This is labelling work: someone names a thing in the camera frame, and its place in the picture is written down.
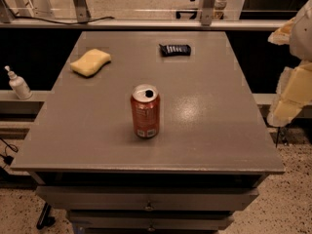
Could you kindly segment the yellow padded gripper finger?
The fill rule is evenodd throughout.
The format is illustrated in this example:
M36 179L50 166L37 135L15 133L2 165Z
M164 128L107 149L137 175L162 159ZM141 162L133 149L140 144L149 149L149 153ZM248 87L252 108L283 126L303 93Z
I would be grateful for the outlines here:
M268 37L268 42L281 46L293 44L293 27L295 18L289 19L284 25L272 32Z
M302 61L296 68L286 67L278 81L267 122L285 127L312 101L312 62Z

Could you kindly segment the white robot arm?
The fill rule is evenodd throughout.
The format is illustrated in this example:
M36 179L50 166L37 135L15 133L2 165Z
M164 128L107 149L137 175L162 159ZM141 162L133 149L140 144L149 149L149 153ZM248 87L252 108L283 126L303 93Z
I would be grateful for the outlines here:
M285 67L281 73L267 116L269 125L285 127L312 101L312 0L275 30L268 41L288 45L290 53L300 59L299 66Z

